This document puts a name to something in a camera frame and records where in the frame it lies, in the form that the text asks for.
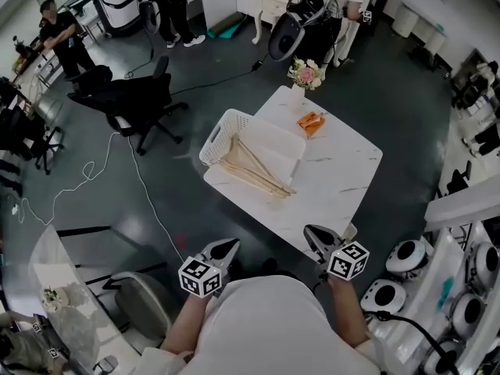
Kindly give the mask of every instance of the white drawer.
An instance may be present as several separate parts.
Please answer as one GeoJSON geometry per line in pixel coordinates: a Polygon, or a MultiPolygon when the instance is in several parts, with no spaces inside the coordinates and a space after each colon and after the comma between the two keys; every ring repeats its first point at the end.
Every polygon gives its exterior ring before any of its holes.
{"type": "Polygon", "coordinates": [[[265,13],[281,16],[287,11],[287,3],[277,0],[262,0],[262,10],[265,13]]]}

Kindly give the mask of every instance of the black office chair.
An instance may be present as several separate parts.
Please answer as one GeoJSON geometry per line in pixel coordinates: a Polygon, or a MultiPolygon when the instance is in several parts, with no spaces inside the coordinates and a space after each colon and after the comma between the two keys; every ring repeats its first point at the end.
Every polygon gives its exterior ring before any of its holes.
{"type": "Polygon", "coordinates": [[[152,77],[132,80],[112,80],[110,68],[96,66],[69,79],[75,92],[69,93],[68,97],[106,114],[109,125],[122,136],[140,134],[141,140],[137,145],[139,155],[146,153],[142,145],[152,127],[158,127],[179,144],[182,137],[174,136],[159,122],[164,116],[171,116],[175,109],[188,109],[188,105],[182,102],[170,105],[172,77],[165,73],[168,65],[169,58],[163,56],[152,77]]]}
{"type": "MultiPolygon", "coordinates": [[[[465,179],[470,180],[471,172],[472,163],[470,160],[467,160],[466,170],[464,172],[460,173],[458,170],[454,170],[452,174],[452,180],[446,185],[446,188],[448,189],[448,195],[452,195],[457,191],[467,189],[469,185],[467,184],[465,179]]],[[[437,190],[437,196],[439,198],[443,197],[443,194],[441,193],[439,188],[437,190]]]]}
{"type": "Polygon", "coordinates": [[[47,154],[50,150],[55,154],[55,149],[64,149],[60,143],[52,143],[55,133],[61,130],[55,127],[48,137],[45,136],[45,122],[35,115],[30,119],[18,106],[14,109],[3,109],[0,112],[0,149],[9,150],[11,153],[23,157],[25,160],[36,159],[35,166],[41,168],[40,161],[43,160],[44,171],[47,175],[50,170],[47,165],[47,154]],[[33,141],[31,147],[24,143],[24,139],[33,141]]]}
{"type": "Polygon", "coordinates": [[[479,97],[486,94],[488,86],[488,80],[478,77],[465,91],[461,92],[461,96],[453,99],[452,104],[458,109],[468,109],[479,97]]]}

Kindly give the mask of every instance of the marble tabletop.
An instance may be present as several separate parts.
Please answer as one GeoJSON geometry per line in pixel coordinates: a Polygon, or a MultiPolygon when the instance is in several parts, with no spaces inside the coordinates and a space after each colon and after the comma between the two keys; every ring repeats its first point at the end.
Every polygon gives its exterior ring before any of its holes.
{"type": "Polygon", "coordinates": [[[125,341],[71,262],[54,227],[48,226],[38,240],[29,263],[30,280],[41,299],[46,288],[63,288],[70,304],[47,312],[55,332],[71,352],[71,359],[87,373],[100,360],[113,356],[115,375],[134,371],[139,354],[125,341]]]}
{"type": "Polygon", "coordinates": [[[311,111],[325,114],[323,127],[306,141],[291,183],[297,194],[274,198],[225,173],[218,165],[211,166],[204,179],[262,225],[315,259],[304,239],[304,226],[322,225],[342,235],[377,171],[382,151],[308,99],[299,112],[292,112],[288,107],[290,93],[289,87],[281,86],[255,117],[306,139],[297,120],[311,111]]]}

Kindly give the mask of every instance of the gray floor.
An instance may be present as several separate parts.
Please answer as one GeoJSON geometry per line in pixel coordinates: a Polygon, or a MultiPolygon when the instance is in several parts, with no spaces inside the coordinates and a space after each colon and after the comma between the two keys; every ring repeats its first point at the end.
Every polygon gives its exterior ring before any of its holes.
{"type": "MultiPolygon", "coordinates": [[[[179,45],[169,51],[159,37],[154,37],[155,59],[168,52],[172,92],[221,80],[250,70],[266,54],[269,32],[265,32],[258,47],[251,43],[254,33],[252,23],[247,23],[232,40],[208,40],[189,49],[179,45]]],[[[409,60],[406,52],[411,46],[411,41],[394,36],[390,27],[381,23],[374,37],[355,43],[351,52],[355,63],[338,70],[330,68],[326,83],[308,93],[308,98],[384,153],[352,221],[359,230],[357,239],[372,254],[364,274],[355,279],[360,294],[382,273],[388,252],[396,242],[421,235],[423,214],[442,168],[451,89],[442,73],[431,73],[409,60]]],[[[116,78],[122,77],[147,61],[148,41],[143,33],[111,41],[101,39],[91,54],[105,57],[116,78]]],[[[140,69],[136,77],[149,75],[153,68],[154,63],[140,69]]],[[[316,283],[314,263],[207,185],[202,179],[205,167],[198,160],[200,148],[222,114],[229,108],[255,113],[280,85],[291,84],[286,69],[286,63],[267,59],[256,73],[175,96],[174,101],[185,101],[191,109],[175,113],[164,123],[184,136],[184,142],[175,145],[166,135],[153,132],[146,145],[148,154],[137,160],[159,218],[184,257],[194,255],[210,241],[236,237],[242,241],[238,258],[247,271],[256,272],[266,258],[273,256],[282,268],[312,287],[316,283]]],[[[49,92],[64,101],[56,121],[65,131],[67,147],[56,157],[52,174],[46,177],[34,169],[32,162],[24,164],[25,195],[45,220],[52,215],[52,199],[57,192],[84,180],[81,169],[85,163],[95,160],[95,173],[102,168],[112,133],[100,112],[65,98],[69,90],[68,84],[58,82],[49,92]]],[[[11,307],[30,313],[38,305],[27,280],[26,263],[44,227],[30,213],[19,225],[17,218],[9,214],[11,207],[11,200],[4,198],[3,285],[11,307]]],[[[127,139],[121,136],[112,141],[106,171],[79,191],[64,194],[55,208],[54,225],[58,230],[107,224],[128,240],[110,233],[63,240],[74,262],[83,265],[84,279],[165,260],[169,269],[158,276],[177,288],[174,274],[179,259],[155,221],[127,139]]],[[[93,286],[96,293],[99,286],[93,286]]],[[[330,296],[325,287],[318,290],[318,296],[327,308],[330,296]]]]}

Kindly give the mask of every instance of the white sneaker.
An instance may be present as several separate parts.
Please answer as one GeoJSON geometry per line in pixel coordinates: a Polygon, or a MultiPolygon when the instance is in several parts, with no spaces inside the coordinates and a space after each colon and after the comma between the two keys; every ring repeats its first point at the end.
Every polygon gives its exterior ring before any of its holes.
{"type": "Polygon", "coordinates": [[[464,144],[467,148],[470,148],[470,146],[471,146],[470,142],[469,142],[467,139],[465,139],[464,137],[462,137],[462,143],[463,143],[463,144],[464,144]]]}
{"type": "Polygon", "coordinates": [[[176,34],[174,37],[173,37],[173,41],[168,41],[166,43],[166,48],[172,48],[173,46],[175,46],[177,44],[177,42],[180,40],[180,35],[179,34],[176,34]]]}
{"type": "Polygon", "coordinates": [[[199,36],[193,37],[193,40],[190,41],[189,43],[184,43],[184,47],[191,47],[191,46],[194,46],[194,45],[200,45],[204,41],[205,41],[205,35],[201,34],[199,36]]]}

